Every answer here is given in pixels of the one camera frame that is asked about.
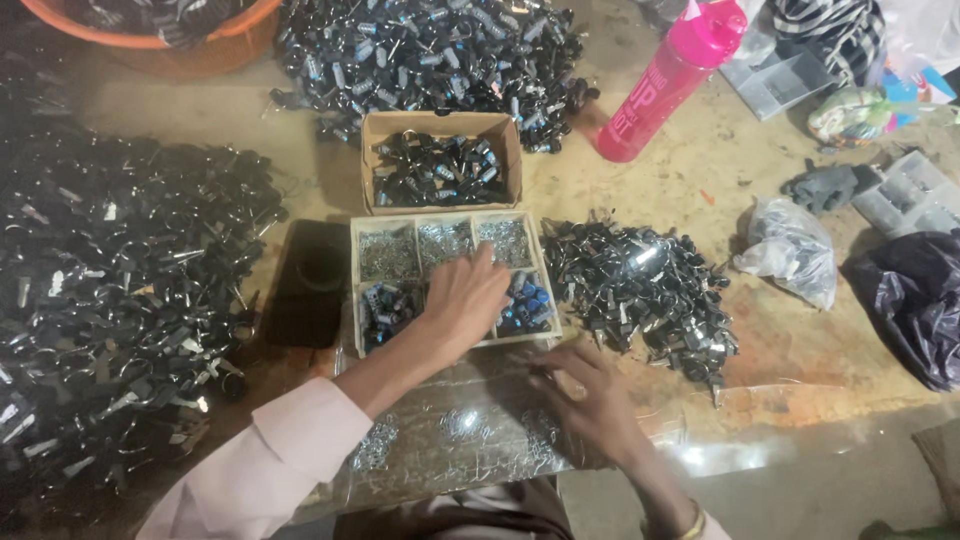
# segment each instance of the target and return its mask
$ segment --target orange basket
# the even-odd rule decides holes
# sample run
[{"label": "orange basket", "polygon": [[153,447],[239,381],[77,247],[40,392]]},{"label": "orange basket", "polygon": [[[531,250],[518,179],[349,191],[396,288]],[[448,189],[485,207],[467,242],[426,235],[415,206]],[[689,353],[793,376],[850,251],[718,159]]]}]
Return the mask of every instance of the orange basket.
[{"label": "orange basket", "polygon": [[44,22],[67,34],[94,41],[133,69],[175,79],[221,75],[259,58],[270,46],[281,0],[256,2],[220,25],[190,49],[172,49],[156,36],[113,34],[84,26],[63,11],[63,0],[20,0]]}]

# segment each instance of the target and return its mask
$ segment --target floor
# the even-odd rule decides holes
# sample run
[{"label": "floor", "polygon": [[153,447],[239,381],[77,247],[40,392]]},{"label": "floor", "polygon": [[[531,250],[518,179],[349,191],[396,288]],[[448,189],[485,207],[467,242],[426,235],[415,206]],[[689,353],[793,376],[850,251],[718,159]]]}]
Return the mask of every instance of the floor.
[{"label": "floor", "polygon": [[[906,436],[685,485],[738,540],[853,539],[875,520],[907,530],[946,519],[933,476]],[[641,537],[642,509],[618,471],[565,473],[560,486],[578,540]]]}]

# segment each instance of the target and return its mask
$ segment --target pink water bottle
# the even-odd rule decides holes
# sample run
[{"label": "pink water bottle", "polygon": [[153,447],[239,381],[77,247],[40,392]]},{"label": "pink water bottle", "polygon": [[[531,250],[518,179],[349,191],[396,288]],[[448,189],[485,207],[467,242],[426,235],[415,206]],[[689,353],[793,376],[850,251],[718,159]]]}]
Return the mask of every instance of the pink water bottle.
[{"label": "pink water bottle", "polygon": [[746,29],[736,0],[699,5],[690,0],[640,82],[600,130],[600,155],[618,162],[636,158],[673,109],[733,56]]}]

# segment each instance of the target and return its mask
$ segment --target bracelet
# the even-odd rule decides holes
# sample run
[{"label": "bracelet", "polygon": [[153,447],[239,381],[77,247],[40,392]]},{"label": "bracelet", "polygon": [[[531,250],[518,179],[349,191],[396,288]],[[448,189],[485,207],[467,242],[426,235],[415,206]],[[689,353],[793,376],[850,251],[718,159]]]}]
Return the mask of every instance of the bracelet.
[{"label": "bracelet", "polygon": [[677,540],[694,540],[694,538],[699,538],[700,534],[704,531],[704,526],[707,524],[707,514],[704,513],[703,508],[701,508],[696,501],[691,501],[694,507],[697,508],[697,521],[693,522],[693,527]]}]

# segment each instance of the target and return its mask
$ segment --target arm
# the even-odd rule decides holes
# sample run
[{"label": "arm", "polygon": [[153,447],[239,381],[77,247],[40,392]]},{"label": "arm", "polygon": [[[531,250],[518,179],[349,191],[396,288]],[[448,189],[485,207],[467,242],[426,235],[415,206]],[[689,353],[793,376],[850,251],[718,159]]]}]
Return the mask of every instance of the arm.
[{"label": "arm", "polygon": [[531,379],[557,408],[564,428],[583,435],[630,479],[653,538],[730,540],[667,471],[653,443],[636,424],[623,377],[595,348],[583,340],[565,343],[535,363],[549,370],[564,370],[587,390],[583,400],[574,401],[552,378]]},{"label": "arm", "polygon": [[138,540],[257,539],[329,482],[375,418],[483,338],[507,305],[510,273],[490,244],[440,266],[423,315],[333,380],[313,379],[253,412],[253,425],[174,485]]}]

